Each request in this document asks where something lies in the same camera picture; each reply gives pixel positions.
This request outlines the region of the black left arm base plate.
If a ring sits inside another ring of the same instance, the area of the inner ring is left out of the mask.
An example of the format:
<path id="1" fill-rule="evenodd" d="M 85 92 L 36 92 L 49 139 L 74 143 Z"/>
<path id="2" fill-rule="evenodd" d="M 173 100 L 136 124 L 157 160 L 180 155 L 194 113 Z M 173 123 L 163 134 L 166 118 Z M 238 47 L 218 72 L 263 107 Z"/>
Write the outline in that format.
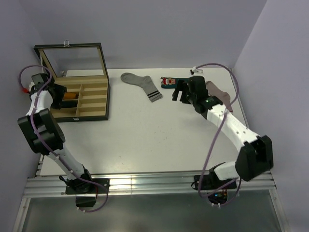
<path id="1" fill-rule="evenodd" d="M 74 189 L 66 186 L 65 194 L 78 195 L 78 194 L 106 194 L 109 192 L 110 180 L 108 178 L 95 178 L 92 179 L 93 184 L 82 182 L 83 185 L 89 185 L 89 189 L 82 190 L 80 187 Z"/>

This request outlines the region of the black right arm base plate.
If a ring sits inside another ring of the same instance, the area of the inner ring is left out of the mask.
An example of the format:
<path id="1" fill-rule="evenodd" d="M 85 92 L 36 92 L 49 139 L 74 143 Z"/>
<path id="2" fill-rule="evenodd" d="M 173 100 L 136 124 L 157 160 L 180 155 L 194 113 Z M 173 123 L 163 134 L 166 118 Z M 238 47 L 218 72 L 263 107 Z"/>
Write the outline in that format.
<path id="1" fill-rule="evenodd" d="M 198 190 L 198 183 L 199 183 L 200 175 L 194 175 L 194 181 L 191 184 L 191 187 L 194 190 Z M 212 174 L 203 175 L 201 190 L 216 190 L 224 184 L 227 184 L 232 179 L 227 180 L 219 180 L 216 176 Z"/>

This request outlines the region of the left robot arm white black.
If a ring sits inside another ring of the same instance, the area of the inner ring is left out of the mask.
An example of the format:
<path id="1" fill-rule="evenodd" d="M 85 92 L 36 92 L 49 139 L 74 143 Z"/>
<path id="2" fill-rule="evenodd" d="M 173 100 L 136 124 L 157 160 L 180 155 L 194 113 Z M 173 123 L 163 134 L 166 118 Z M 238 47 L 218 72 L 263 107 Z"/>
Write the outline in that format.
<path id="1" fill-rule="evenodd" d="M 31 150 L 52 159 L 67 175 L 59 177 L 67 187 L 89 193 L 94 180 L 89 171 L 65 147 L 65 136 L 51 110 L 60 109 L 67 88 L 54 83 L 45 73 L 33 75 L 29 86 L 31 106 L 28 113 L 18 119 L 18 125 Z"/>

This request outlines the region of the dark green reindeer sock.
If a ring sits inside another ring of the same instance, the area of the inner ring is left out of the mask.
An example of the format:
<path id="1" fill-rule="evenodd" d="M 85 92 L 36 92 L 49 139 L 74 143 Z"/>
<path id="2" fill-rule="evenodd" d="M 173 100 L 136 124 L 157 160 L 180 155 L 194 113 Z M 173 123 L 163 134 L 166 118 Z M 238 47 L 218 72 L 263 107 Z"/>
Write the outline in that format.
<path id="1" fill-rule="evenodd" d="M 161 87 L 163 89 L 171 89 L 177 86 L 179 80 L 187 81 L 187 78 L 161 77 Z"/>

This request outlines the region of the navy santa sock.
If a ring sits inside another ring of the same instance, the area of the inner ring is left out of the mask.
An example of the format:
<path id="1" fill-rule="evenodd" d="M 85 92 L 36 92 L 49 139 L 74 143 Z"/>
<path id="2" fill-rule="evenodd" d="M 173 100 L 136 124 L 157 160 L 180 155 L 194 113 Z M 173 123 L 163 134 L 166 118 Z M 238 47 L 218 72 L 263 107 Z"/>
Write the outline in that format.
<path id="1" fill-rule="evenodd" d="M 60 108 L 76 108 L 78 105 L 77 101 L 62 101 L 60 104 Z"/>

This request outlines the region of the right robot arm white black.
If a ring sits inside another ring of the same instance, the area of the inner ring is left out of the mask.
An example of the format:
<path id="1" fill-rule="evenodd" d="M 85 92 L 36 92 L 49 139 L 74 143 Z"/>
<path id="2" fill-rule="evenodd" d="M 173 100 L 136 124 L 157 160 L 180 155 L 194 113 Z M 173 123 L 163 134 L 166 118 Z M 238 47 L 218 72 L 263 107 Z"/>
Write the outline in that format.
<path id="1" fill-rule="evenodd" d="M 195 111 L 213 123 L 233 143 L 238 151 L 235 161 L 213 167 L 209 183 L 220 188 L 227 179 L 250 181 L 273 168 L 272 140 L 260 136 L 242 124 L 216 96 L 210 95 L 205 79 L 193 76 L 179 80 L 172 95 L 173 101 L 193 105 Z"/>

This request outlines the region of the mustard yellow sock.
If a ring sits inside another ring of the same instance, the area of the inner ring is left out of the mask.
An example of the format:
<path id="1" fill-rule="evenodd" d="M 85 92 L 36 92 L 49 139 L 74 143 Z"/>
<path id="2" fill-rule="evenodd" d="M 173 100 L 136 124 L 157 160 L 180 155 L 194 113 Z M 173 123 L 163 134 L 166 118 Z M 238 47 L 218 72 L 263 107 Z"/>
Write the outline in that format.
<path id="1" fill-rule="evenodd" d="M 63 100 L 74 100 L 78 98 L 78 94 L 74 92 L 64 93 Z"/>

